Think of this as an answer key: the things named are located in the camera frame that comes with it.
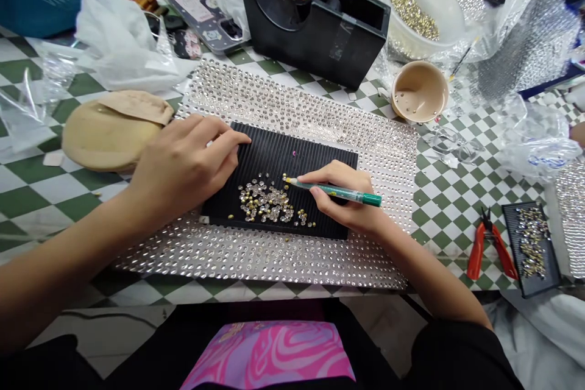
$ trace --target red-handled pliers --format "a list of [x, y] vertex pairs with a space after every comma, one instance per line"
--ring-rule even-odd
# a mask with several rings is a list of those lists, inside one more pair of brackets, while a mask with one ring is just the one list
[[471, 256], [469, 257], [469, 264], [467, 265], [467, 276], [472, 280], [478, 280], [480, 278], [481, 261], [483, 259], [483, 240], [487, 230], [494, 236], [495, 249], [498, 252], [500, 261], [502, 261], [504, 273], [506, 273], [508, 277], [518, 280], [518, 273], [516, 272], [516, 268], [514, 268], [510, 253], [508, 253], [508, 250], [506, 249], [506, 244], [504, 243], [498, 228], [491, 221], [491, 215], [491, 208], [487, 210], [487, 214], [483, 210], [483, 207], [481, 208], [481, 223], [475, 232], [475, 242], [473, 243]]

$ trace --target pen cap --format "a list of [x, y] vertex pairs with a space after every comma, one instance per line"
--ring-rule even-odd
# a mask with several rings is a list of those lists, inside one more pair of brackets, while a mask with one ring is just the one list
[[382, 197], [379, 195], [364, 194], [364, 197], [361, 199], [361, 201], [363, 204], [380, 207], [380, 204], [382, 204]]

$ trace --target black shirt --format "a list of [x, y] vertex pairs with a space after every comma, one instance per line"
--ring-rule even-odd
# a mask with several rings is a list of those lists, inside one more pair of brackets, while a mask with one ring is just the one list
[[[336, 325], [356, 376], [299, 381], [267, 390], [522, 389], [500, 342], [472, 323], [433, 321], [417, 336], [412, 368], [399, 379], [351, 311], [338, 299], [185, 305], [128, 360], [102, 380], [76, 351], [73, 335], [55, 338], [0, 363], [0, 388], [179, 389], [211, 338], [227, 323], [271, 320], [329, 321]], [[202, 384], [197, 390], [228, 387]]]

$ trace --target table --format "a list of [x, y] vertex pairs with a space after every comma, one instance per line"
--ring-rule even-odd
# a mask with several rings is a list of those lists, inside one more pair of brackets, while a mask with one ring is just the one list
[[[0, 89], [16, 96], [22, 82], [25, 67], [29, 67], [33, 80], [41, 77], [41, 61], [34, 48], [22, 37], [0, 29]], [[204, 50], [204, 57], [235, 65], [242, 70], [270, 76], [289, 87], [301, 87], [318, 96], [334, 99], [361, 108], [378, 116], [395, 118], [392, 107], [378, 96], [381, 82], [370, 71], [359, 90], [356, 100], [348, 92], [305, 71], [266, 59], [251, 47], [228, 57], [217, 57]], [[465, 77], [452, 84], [452, 93], [463, 98], [469, 96], [469, 84]], [[76, 76], [68, 95], [57, 107], [51, 129], [58, 135], [69, 114], [81, 103], [106, 93], [104, 87], [88, 73]], [[585, 120], [581, 112], [566, 104], [560, 95], [554, 96], [555, 107], [560, 108], [575, 123]], [[182, 99], [180, 93], [162, 93], [174, 108]], [[471, 290], [516, 288], [517, 283], [502, 273], [495, 248], [486, 243], [482, 275], [475, 282], [464, 271], [467, 267], [475, 227], [479, 220], [480, 206], [492, 207], [494, 223], [504, 230], [502, 204], [528, 200], [542, 200], [543, 187], [531, 184], [517, 175], [511, 175], [494, 158], [500, 147], [500, 130], [492, 108], [482, 108], [475, 114], [460, 118], [444, 116], [439, 124], [450, 127], [469, 140], [476, 138], [486, 152], [477, 165], [459, 165], [451, 169], [443, 162], [431, 159], [430, 147], [419, 140], [414, 194], [418, 209], [413, 220], [419, 229], [413, 237], [435, 254]], [[60, 167], [43, 166], [44, 153], [60, 149], [60, 138], [54, 138], [37, 148], [22, 154], [10, 151], [9, 138], [0, 123], [0, 263], [34, 246], [37, 241], [26, 241], [26, 235], [53, 235], [78, 221], [101, 202], [105, 202], [123, 190], [131, 178], [129, 174], [98, 174], [81, 168], [67, 158]], [[274, 300], [341, 297], [363, 294], [390, 294], [391, 291], [369, 288], [348, 288], [328, 285], [299, 285], [282, 282], [223, 281], [215, 279], [191, 279], [165, 275], [140, 275], [131, 272], [107, 270], [94, 279], [83, 296], [73, 307], [111, 307], [129, 305], [158, 305], [201, 302], [226, 302], [239, 300]]]

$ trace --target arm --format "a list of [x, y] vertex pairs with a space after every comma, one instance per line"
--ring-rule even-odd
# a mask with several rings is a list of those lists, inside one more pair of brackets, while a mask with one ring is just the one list
[[[326, 167], [298, 177], [303, 183], [330, 182], [362, 192], [372, 193], [370, 175], [355, 171], [334, 160]], [[414, 286], [434, 317], [477, 323], [492, 329], [488, 316], [473, 293], [435, 257], [377, 207], [348, 202], [334, 203], [319, 188], [312, 188], [320, 211], [358, 233], [376, 240], [394, 264]]]
[[172, 122], [145, 148], [128, 188], [0, 267], [0, 355], [25, 348], [118, 255], [217, 192], [238, 164], [238, 144], [249, 142], [218, 118]]

